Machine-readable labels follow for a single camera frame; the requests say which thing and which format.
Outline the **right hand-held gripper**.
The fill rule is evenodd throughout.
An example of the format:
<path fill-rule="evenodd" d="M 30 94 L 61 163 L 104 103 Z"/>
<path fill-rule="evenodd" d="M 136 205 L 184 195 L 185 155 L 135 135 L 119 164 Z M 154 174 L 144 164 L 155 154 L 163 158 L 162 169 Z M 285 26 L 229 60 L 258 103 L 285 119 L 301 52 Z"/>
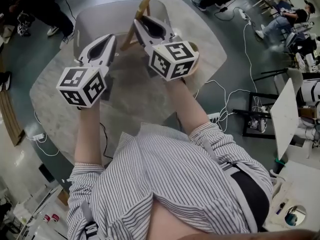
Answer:
<path fill-rule="evenodd" d="M 165 22 L 142 16 L 133 21 L 135 35 L 149 56 L 148 66 L 164 80 L 172 81 L 193 73 L 200 53 L 191 43 L 175 35 Z"/>

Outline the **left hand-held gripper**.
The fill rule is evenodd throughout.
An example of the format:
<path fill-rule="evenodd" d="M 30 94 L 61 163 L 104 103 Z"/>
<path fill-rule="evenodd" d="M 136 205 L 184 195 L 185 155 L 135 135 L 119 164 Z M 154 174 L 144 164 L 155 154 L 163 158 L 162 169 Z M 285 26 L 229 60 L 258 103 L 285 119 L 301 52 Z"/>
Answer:
<path fill-rule="evenodd" d="M 114 34 L 99 37 L 81 52 L 79 61 L 84 65 L 66 67 L 56 89 L 71 106 L 91 108 L 107 89 L 105 77 L 109 72 L 117 48 Z"/>

